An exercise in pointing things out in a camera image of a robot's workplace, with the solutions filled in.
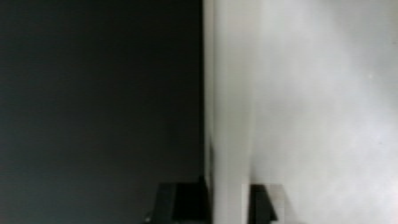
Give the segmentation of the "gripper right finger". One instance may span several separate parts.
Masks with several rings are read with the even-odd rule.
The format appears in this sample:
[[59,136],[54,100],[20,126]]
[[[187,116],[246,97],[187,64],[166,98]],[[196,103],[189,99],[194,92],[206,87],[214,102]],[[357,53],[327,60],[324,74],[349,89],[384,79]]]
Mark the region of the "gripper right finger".
[[251,185],[249,224],[286,224],[286,199],[278,184]]

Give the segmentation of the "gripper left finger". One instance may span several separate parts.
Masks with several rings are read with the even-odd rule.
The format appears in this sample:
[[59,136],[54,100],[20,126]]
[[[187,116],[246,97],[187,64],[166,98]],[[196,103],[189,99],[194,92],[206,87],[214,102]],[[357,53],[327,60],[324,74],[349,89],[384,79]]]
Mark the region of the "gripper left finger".
[[203,183],[160,184],[144,224],[210,224],[208,189]]

